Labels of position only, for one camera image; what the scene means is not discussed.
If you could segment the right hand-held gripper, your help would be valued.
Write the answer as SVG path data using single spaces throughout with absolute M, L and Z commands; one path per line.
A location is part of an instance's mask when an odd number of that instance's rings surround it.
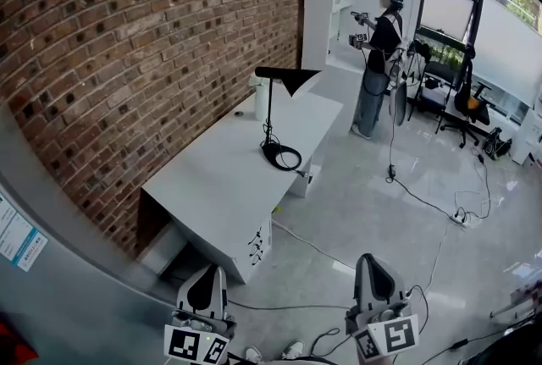
M 360 361 L 390 361 L 419 345 L 419 322 L 404 300 L 404 282 L 383 259 L 371 253 L 356 265 L 354 298 L 346 312 L 346 333 L 352 337 Z M 386 304 L 373 308 L 373 302 Z

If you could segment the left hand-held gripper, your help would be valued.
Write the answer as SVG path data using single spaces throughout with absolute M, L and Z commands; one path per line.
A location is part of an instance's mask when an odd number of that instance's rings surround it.
M 164 355 L 183 365 L 228 365 L 236 321 L 227 305 L 225 271 L 208 265 L 195 272 L 180 286 L 177 303 L 164 326 Z

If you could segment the black desk lamp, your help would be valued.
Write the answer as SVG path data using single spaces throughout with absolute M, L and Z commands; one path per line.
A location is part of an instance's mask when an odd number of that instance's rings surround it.
M 285 69 L 276 67 L 258 66 L 255 68 L 255 76 L 261 79 L 269 80 L 268 86 L 268 113 L 263 124 L 265 134 L 264 141 L 260 144 L 263 156 L 276 169 L 284 172 L 294 172 L 303 178 L 308 177 L 308 173 L 300 170 L 302 156 L 294 148 L 284 146 L 273 133 L 271 123 L 272 100 L 274 82 L 279 81 L 291 98 L 302 95 L 305 91 L 309 91 L 317 82 L 320 70 L 314 69 Z M 284 158 L 284 154 L 291 154 L 296 157 L 296 164 L 288 165 Z

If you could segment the white desk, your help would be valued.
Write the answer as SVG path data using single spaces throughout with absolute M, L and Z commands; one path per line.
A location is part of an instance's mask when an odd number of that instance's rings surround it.
M 272 212 L 288 193 L 304 197 L 322 169 L 324 146 L 339 102 L 274 89 L 272 126 L 302 156 L 300 170 L 274 168 L 263 156 L 263 124 L 248 97 L 166 163 L 143 186 L 208 260 L 245 284 L 272 246 Z M 241 117 L 235 112 L 242 111 Z

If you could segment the person's right white shoe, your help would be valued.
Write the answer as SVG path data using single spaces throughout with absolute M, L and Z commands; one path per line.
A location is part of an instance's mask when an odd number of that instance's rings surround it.
M 296 360 L 303 356 L 305 350 L 305 343 L 303 340 L 295 339 L 281 353 L 282 360 Z

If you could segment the person's white shirt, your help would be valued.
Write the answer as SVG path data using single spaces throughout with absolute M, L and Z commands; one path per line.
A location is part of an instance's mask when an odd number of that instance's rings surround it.
M 229 356 L 225 365 L 337 365 L 323 358 L 298 357 L 294 360 L 277 359 L 267 362 L 251 362 L 242 357 Z

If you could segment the grey refrigerator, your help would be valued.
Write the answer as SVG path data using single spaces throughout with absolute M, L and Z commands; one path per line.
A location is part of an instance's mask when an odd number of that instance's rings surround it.
M 88 224 L 0 98 L 0 324 L 31 365 L 174 365 L 172 291 Z

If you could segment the black floor equipment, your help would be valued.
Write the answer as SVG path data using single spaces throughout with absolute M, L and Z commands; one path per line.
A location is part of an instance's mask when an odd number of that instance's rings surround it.
M 482 145 L 484 153 L 493 160 L 506 155 L 512 147 L 512 138 L 502 140 L 501 132 L 500 127 L 495 127 L 485 138 Z

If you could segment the red fabric item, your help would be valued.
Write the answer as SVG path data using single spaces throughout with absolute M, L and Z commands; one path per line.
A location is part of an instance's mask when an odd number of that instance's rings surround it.
M 0 315 L 0 365 L 30 365 L 39 355 Z

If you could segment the black folding chair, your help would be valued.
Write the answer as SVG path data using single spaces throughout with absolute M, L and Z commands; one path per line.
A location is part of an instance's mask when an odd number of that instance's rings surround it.
M 412 99 L 408 120 L 411 119 L 415 110 L 420 113 L 430 112 L 439 120 L 435 131 L 438 133 L 451 91 L 455 89 L 455 81 L 456 74 L 448 65 L 429 61 L 424 66 L 418 88 Z

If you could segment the black office chair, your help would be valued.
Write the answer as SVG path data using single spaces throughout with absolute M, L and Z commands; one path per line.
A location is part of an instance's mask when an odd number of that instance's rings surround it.
M 473 59 L 466 57 L 465 71 L 464 76 L 462 77 L 462 83 L 460 86 L 459 92 L 454 97 L 454 106 L 456 110 L 461 113 L 464 117 L 463 120 L 458 121 L 455 124 L 444 124 L 440 126 L 440 130 L 452 130 L 456 129 L 461 132 L 462 141 L 459 144 L 460 148 L 464 148 L 466 145 L 467 135 L 470 135 L 473 138 L 473 143 L 477 147 L 479 145 L 479 139 L 470 129 L 470 124 L 475 123 L 476 121 L 481 122 L 484 125 L 489 125 L 489 112 L 488 112 L 488 102 L 480 97 L 481 92 L 484 89 L 489 89 L 484 83 L 478 88 L 478 90 L 473 95 L 471 93 L 473 80 Z M 465 102 L 469 96 L 476 97 L 480 101 L 480 108 L 473 111 L 468 111 L 466 109 Z

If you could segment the white vase with flowers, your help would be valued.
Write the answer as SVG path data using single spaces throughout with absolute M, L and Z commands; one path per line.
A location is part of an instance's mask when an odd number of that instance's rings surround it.
M 255 89 L 255 117 L 262 123 L 268 116 L 269 83 L 270 79 L 258 77 L 255 73 L 252 73 L 249 78 L 249 86 Z

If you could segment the white low cabinet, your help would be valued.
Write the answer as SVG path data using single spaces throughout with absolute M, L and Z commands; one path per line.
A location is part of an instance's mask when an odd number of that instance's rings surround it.
M 512 161 L 523 165 L 532 156 L 542 168 L 542 116 L 529 109 L 519 130 L 512 137 Z

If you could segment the wide white roller blind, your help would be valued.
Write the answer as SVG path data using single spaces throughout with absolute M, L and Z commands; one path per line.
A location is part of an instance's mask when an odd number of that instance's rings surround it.
M 542 36 L 496 0 L 484 0 L 474 47 L 474 74 L 532 107 L 542 83 Z

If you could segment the narrow white roller blind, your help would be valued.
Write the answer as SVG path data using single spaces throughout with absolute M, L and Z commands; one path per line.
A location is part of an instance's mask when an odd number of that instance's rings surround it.
M 472 11 L 472 0 L 424 0 L 420 25 L 464 41 Z

